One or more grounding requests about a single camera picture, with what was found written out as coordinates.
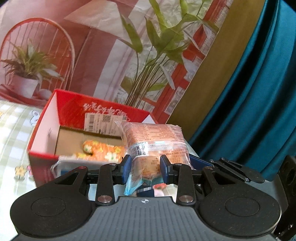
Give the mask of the orange snack packet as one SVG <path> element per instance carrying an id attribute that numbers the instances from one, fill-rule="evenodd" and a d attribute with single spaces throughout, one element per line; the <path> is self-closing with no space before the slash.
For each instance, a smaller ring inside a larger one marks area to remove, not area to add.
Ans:
<path id="1" fill-rule="evenodd" d="M 181 163 L 192 168 L 182 129 L 171 124 L 115 122 L 120 130 L 126 154 L 132 167 L 126 182 L 125 195 L 132 195 L 141 185 L 163 183 L 160 157 L 170 163 Z"/>

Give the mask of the red cardboard box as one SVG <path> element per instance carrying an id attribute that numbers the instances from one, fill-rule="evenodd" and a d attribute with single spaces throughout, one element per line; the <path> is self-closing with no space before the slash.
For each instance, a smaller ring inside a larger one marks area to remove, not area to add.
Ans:
<path id="1" fill-rule="evenodd" d="M 152 113 L 91 96 L 56 89 L 45 105 L 28 144 L 30 166 L 36 186 L 53 180 L 50 171 L 58 161 L 56 147 L 61 127 L 83 131 L 87 113 L 126 116 L 128 121 L 156 123 Z"/>

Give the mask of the teal curtain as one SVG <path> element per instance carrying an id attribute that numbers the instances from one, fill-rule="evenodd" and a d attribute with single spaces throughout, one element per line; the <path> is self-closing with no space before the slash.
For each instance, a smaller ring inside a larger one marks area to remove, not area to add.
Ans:
<path id="1" fill-rule="evenodd" d="M 267 180 L 295 155 L 293 3 L 264 3 L 238 66 L 189 143 L 203 159 L 224 157 Z"/>

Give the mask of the printed room backdrop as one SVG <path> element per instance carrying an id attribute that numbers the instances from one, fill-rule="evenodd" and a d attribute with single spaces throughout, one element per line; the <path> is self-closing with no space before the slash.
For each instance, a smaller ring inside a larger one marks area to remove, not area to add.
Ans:
<path id="1" fill-rule="evenodd" d="M 170 118 L 232 1 L 7 1 L 1 59 L 31 43 L 63 80 L 19 79 L 1 65 L 1 99 L 42 108 L 55 89 Z"/>

